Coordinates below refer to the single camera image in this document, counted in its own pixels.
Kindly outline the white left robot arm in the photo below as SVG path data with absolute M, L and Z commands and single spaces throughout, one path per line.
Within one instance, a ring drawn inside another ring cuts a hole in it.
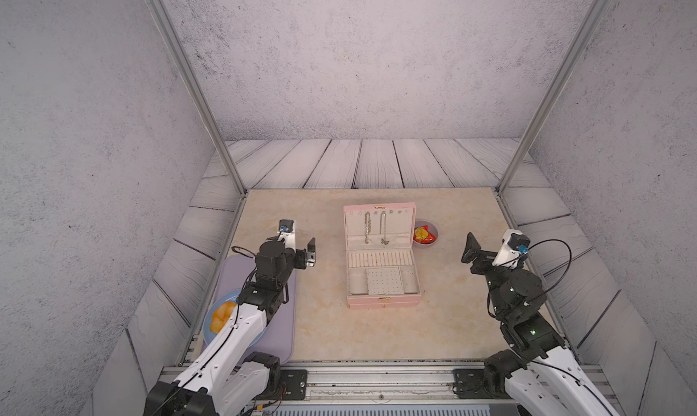
M 316 251 L 315 238 L 304 249 L 295 247 L 292 233 L 266 239 L 221 332 L 173 382 L 152 387 L 143 413 L 236 415 L 251 401 L 280 392 L 280 358 L 264 352 L 244 354 L 290 301 L 293 272 L 313 267 Z

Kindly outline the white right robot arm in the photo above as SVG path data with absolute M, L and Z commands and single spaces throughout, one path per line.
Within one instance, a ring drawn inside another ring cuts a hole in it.
M 497 252 L 473 234 L 461 257 L 488 286 L 486 310 L 508 344 L 486 358 L 482 370 L 453 372 L 460 399 L 511 399 L 521 415 L 615 415 L 617 410 L 581 368 L 564 338 L 542 316 L 548 290 L 526 270 L 534 243 L 509 229 Z

